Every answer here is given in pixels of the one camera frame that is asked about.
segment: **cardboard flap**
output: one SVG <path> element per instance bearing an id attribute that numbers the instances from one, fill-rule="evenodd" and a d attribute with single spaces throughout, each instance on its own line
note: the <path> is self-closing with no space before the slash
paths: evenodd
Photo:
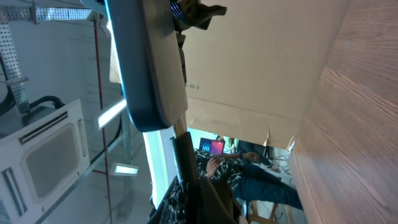
<path id="1" fill-rule="evenodd" d="M 257 113 L 221 103 L 188 98 L 189 128 L 285 149 L 299 120 Z"/>

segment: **wooden surface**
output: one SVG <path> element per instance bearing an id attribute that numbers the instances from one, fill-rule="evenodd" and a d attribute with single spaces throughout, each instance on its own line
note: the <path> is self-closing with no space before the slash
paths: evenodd
<path id="1" fill-rule="evenodd" d="M 398 1 L 351 1 L 289 164 L 309 223 L 398 223 Z"/>

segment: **ceiling air conditioning unit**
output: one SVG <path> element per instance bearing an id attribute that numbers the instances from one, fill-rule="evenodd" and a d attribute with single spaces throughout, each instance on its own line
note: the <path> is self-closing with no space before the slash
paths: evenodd
<path id="1" fill-rule="evenodd" d="M 11 223 L 35 223 L 90 164 L 80 100 L 58 110 L 42 106 L 30 116 L 44 113 L 37 110 L 50 112 L 0 136 L 0 210 Z M 14 117 L 21 126 L 21 115 Z M 12 129 L 11 120 L 0 125 Z"/>

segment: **hand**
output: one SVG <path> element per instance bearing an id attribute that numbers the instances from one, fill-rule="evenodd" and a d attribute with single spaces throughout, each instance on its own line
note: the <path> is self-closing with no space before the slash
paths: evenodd
<path id="1" fill-rule="evenodd" d="M 218 159 L 218 157 L 215 156 L 215 157 L 211 158 L 208 161 L 207 167 L 206 167 L 207 176 L 212 177 L 219 166 L 220 166 L 220 160 Z"/>
<path id="2" fill-rule="evenodd" d="M 249 159 L 251 162 L 258 162 L 260 160 L 260 157 L 257 153 L 255 152 L 247 152 L 243 154 L 244 159 Z"/>

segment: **wooden chair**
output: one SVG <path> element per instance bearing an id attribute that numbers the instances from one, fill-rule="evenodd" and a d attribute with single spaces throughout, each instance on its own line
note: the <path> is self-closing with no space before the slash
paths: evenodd
<path id="1" fill-rule="evenodd" d="M 277 203 L 274 203 L 272 206 L 271 214 L 269 215 L 269 218 L 264 218 L 259 216 L 259 212 L 257 210 L 257 201 L 252 201 L 252 208 L 253 208 L 253 213 L 248 215 L 248 223 L 250 224 L 251 222 L 258 222 L 261 224 L 277 224 L 277 222 L 274 222 L 275 218 L 275 213 L 276 213 L 276 208 L 278 207 Z M 290 224 L 294 224 L 293 222 L 293 216 L 290 212 L 290 207 L 288 205 L 285 205 L 285 210 L 286 210 L 286 215 L 287 219 Z"/>

